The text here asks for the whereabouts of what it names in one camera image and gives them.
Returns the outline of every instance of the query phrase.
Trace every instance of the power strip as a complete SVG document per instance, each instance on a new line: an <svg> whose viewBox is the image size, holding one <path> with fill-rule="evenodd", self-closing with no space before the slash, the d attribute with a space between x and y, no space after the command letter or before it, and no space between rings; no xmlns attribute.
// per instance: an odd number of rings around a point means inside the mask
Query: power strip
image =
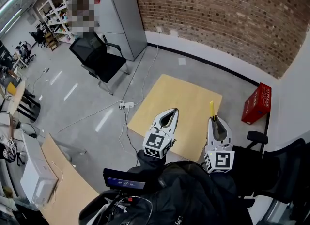
<svg viewBox="0 0 310 225"><path fill-rule="evenodd" d="M133 106L134 106L134 102L127 102L127 103L121 102L120 103L120 110L129 109L129 108L132 108Z"/></svg>

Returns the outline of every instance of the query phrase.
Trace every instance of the red plastic crate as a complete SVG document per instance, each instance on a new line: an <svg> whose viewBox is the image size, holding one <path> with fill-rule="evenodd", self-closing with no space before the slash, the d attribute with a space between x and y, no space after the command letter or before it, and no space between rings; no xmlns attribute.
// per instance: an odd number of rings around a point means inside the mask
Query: red plastic crate
<svg viewBox="0 0 310 225"><path fill-rule="evenodd" d="M260 83L259 87L244 103L241 121L252 124L258 119L270 113L271 87Z"/></svg>

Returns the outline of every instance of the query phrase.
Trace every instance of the small display screen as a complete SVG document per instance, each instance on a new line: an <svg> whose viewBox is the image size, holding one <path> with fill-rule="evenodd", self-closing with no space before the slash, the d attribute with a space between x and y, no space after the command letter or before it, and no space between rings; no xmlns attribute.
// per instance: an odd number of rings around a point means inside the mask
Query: small display screen
<svg viewBox="0 0 310 225"><path fill-rule="evenodd" d="M130 181L130 180L107 177L106 184L109 186L115 186L115 187L125 187L125 188L143 190L145 182L137 182L137 181Z"/></svg>

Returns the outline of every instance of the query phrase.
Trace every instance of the wooden desk surface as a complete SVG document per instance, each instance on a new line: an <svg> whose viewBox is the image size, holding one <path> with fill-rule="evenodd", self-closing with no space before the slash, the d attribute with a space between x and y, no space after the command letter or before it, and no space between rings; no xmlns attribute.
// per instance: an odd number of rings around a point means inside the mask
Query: wooden desk surface
<svg viewBox="0 0 310 225"><path fill-rule="evenodd" d="M207 142L208 120L211 116L209 103L212 100L217 114L222 95L163 74L132 117L128 127L145 136L158 114L178 108L179 120L175 131L177 141L170 150L191 161L198 161Z"/></svg>
<svg viewBox="0 0 310 225"><path fill-rule="evenodd" d="M71 163L65 158L50 134L42 145L43 154L58 180L63 181L41 213L50 225L78 225L79 213L87 204L98 196L98 193L80 176Z"/></svg>
<svg viewBox="0 0 310 225"><path fill-rule="evenodd" d="M16 94L9 101L7 111L10 112L11 115L13 115L16 112L18 105L21 102L21 99L24 95L25 88L26 88L26 82L23 80L21 83L19 83L18 87L16 88Z"/></svg>

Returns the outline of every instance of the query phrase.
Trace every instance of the chair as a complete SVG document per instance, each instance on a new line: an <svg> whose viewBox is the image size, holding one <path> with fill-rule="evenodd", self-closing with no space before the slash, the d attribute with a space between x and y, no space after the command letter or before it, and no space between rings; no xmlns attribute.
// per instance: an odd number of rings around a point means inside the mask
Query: chair
<svg viewBox="0 0 310 225"><path fill-rule="evenodd" d="M235 180L238 194L244 197L254 193L254 197L264 195L290 203L299 179L305 141L298 139L281 150L262 154L250 148L257 143L267 144L267 136L250 131L247 138L253 140L247 148L232 148L235 157L229 174Z"/></svg>
<svg viewBox="0 0 310 225"><path fill-rule="evenodd" d="M107 52L107 45L117 48L121 57ZM126 66L126 74L129 73L126 59L123 57L119 45L109 42L103 42L96 33L84 33L82 37L77 38L70 46L70 51L82 62L82 67L89 71L89 74L99 79L99 87L103 83L111 95L113 92L109 89L107 83L121 69Z"/></svg>

